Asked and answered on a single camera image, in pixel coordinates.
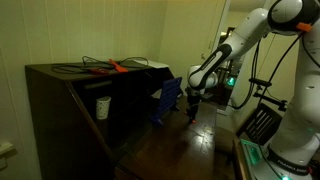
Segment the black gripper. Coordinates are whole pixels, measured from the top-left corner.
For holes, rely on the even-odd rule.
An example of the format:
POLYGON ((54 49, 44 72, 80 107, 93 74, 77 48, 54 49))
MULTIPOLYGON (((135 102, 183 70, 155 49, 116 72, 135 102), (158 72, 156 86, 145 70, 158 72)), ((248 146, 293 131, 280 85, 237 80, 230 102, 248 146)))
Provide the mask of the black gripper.
POLYGON ((186 93, 187 93, 187 102, 188 102, 188 108, 189 108, 189 109, 187 109, 187 116, 189 118, 189 121, 196 120, 198 108, 196 108, 194 110, 194 115, 192 114, 192 111, 190 109, 198 106, 200 99, 201 99, 201 94, 199 91, 193 90, 190 87, 186 88, 186 93))

